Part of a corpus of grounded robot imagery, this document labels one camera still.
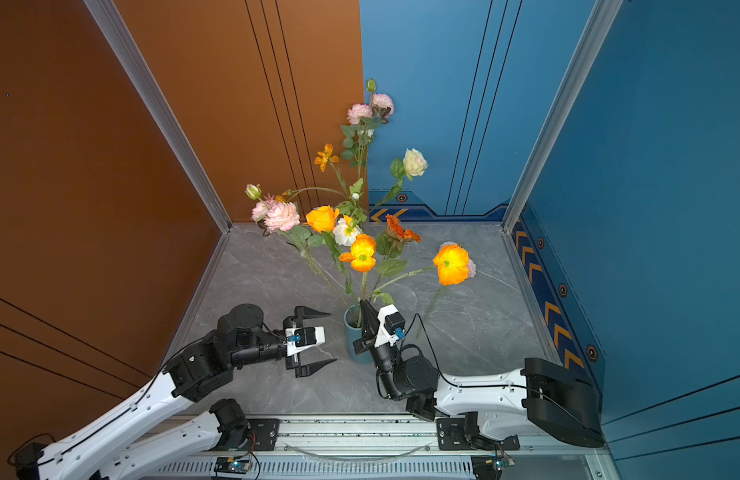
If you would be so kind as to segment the teal ceramic vase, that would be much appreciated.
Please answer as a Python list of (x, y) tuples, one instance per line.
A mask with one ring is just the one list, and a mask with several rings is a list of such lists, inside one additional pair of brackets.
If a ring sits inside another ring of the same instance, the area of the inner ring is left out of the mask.
[(354, 342), (362, 337), (362, 328), (359, 326), (361, 309), (358, 305), (353, 305), (346, 310), (344, 314), (344, 332), (346, 350), (349, 358), (357, 364), (368, 365), (373, 362), (371, 353), (366, 351), (357, 354), (354, 348)]

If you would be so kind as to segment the orange flower stem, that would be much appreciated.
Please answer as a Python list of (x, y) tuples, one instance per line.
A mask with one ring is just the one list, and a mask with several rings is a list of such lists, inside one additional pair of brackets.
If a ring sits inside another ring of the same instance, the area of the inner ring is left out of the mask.
[(398, 248), (393, 247), (391, 241), (386, 234), (377, 237), (359, 234), (348, 250), (338, 256), (339, 262), (360, 274), (357, 300), (391, 304), (390, 287), (427, 272), (436, 273), (442, 288), (459, 285), (476, 273), (476, 264), (469, 252), (457, 243), (441, 246), (430, 265), (411, 268), (408, 260), (396, 254)]

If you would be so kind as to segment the orange gerbera with leaf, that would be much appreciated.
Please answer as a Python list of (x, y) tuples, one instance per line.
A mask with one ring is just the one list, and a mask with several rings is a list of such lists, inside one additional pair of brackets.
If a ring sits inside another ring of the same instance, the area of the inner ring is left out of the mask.
[(389, 286), (425, 272), (425, 269), (410, 270), (409, 262), (402, 258), (405, 248), (411, 243), (420, 243), (422, 238), (413, 230), (404, 227), (397, 217), (387, 215), (385, 229), (372, 237), (372, 240), (375, 241), (377, 260), (374, 267), (376, 281), (368, 292), (367, 299), (389, 300), (391, 296), (386, 292)]

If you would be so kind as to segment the yellow ranunculus flower stem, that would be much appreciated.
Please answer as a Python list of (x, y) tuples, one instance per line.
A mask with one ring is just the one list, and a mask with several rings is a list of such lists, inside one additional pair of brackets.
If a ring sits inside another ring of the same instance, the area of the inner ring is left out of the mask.
[(338, 241), (337, 230), (340, 211), (330, 206), (322, 206), (313, 209), (306, 215), (307, 225), (312, 230), (312, 235), (307, 240), (309, 248), (326, 246), (333, 260), (344, 275), (345, 290), (349, 296), (353, 295), (353, 285), (350, 275), (344, 263), (340, 260), (343, 251)]

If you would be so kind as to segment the small pink rose spray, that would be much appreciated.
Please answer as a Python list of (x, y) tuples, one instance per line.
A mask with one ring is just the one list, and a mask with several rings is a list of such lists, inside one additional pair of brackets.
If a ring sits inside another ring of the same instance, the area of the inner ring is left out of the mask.
[(307, 240), (312, 235), (312, 230), (301, 222), (301, 215), (295, 202), (281, 203), (273, 199), (272, 195), (264, 195), (260, 185), (247, 184), (245, 194), (256, 202), (252, 210), (251, 219), (262, 230), (264, 236), (279, 234), (283, 236), (286, 243), (293, 247), (305, 260), (309, 268), (317, 276), (321, 277), (338, 297), (349, 304), (350, 296), (341, 293), (336, 287), (337, 282), (332, 280), (325, 269), (313, 255)]

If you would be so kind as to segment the yellow cosmos flower stem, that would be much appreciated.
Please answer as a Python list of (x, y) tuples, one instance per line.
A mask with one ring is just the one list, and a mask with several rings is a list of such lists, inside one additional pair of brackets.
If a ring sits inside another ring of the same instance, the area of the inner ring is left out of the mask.
[(344, 199), (353, 199), (353, 194), (350, 192), (349, 184), (338, 166), (339, 156), (335, 154), (332, 144), (327, 143), (323, 150), (317, 153), (314, 163), (319, 167), (322, 173), (326, 172), (328, 167), (332, 169), (339, 182), (339, 190), (319, 186), (305, 187), (296, 190), (288, 189), (282, 194), (274, 196), (273, 199), (281, 203), (293, 202), (296, 198), (303, 196), (306, 192), (331, 193), (340, 195)]

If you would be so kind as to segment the white poppy fuzzy green stem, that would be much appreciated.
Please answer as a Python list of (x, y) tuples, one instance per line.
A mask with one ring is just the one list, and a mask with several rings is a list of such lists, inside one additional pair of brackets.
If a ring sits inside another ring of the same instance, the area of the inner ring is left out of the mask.
[(360, 178), (349, 186), (348, 197), (337, 207), (339, 215), (332, 233), (341, 246), (350, 247), (358, 235), (363, 233), (362, 225), (368, 219), (362, 205), (363, 194), (364, 179)]

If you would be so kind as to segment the pink peony flower stem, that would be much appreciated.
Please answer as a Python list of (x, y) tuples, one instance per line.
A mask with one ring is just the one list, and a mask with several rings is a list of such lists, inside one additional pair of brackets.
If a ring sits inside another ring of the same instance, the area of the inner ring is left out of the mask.
[(437, 304), (451, 286), (462, 284), (477, 273), (476, 263), (471, 259), (469, 252), (455, 242), (443, 243), (433, 259), (433, 264), (440, 288), (423, 314), (424, 320), (435, 311)]

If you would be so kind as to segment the pink rose spray with leaves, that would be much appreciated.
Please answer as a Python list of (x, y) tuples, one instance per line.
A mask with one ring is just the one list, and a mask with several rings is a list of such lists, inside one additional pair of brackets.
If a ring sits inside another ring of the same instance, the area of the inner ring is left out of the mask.
[(376, 130), (389, 123), (395, 104), (388, 94), (378, 90), (375, 79), (367, 79), (364, 88), (364, 101), (348, 109), (347, 123), (340, 126), (344, 135), (340, 157), (350, 162), (358, 180), (366, 181), (369, 147)]

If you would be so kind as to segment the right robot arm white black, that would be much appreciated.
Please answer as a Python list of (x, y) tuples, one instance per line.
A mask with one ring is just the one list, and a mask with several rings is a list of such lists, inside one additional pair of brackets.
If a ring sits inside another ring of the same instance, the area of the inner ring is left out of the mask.
[(599, 391), (586, 375), (535, 357), (503, 374), (445, 374), (407, 343), (406, 321), (394, 305), (376, 309), (363, 300), (359, 309), (356, 353), (371, 355), (381, 396), (405, 402), (413, 416), (458, 420), (474, 449), (502, 448), (516, 436), (540, 433), (578, 447), (604, 446)]

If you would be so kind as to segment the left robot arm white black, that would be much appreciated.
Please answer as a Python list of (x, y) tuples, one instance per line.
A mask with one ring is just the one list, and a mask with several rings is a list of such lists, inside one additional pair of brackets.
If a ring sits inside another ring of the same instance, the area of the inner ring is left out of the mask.
[(298, 378), (319, 371), (326, 361), (304, 364), (300, 356), (325, 342), (324, 328), (307, 323), (323, 315), (297, 306), (281, 329), (267, 330), (259, 306), (238, 305), (119, 405), (59, 441), (27, 442), (8, 462), (20, 479), (140, 479), (198, 452), (251, 450), (256, 436), (233, 399), (219, 400), (193, 420), (155, 436), (147, 433), (229, 384), (245, 366), (282, 360)]

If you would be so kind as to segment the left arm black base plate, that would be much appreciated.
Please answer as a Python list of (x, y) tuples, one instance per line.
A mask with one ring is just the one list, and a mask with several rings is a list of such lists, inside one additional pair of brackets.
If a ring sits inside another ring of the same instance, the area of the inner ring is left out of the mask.
[(279, 435), (281, 420), (277, 418), (254, 418), (222, 423), (220, 438), (210, 451), (274, 451)]

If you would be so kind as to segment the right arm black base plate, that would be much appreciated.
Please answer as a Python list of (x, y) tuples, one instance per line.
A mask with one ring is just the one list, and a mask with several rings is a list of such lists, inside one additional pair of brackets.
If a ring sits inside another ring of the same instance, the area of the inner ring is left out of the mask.
[(441, 451), (482, 450), (501, 453), (521, 448), (517, 435), (504, 440), (489, 439), (479, 432), (475, 422), (467, 418), (438, 418), (435, 424)]

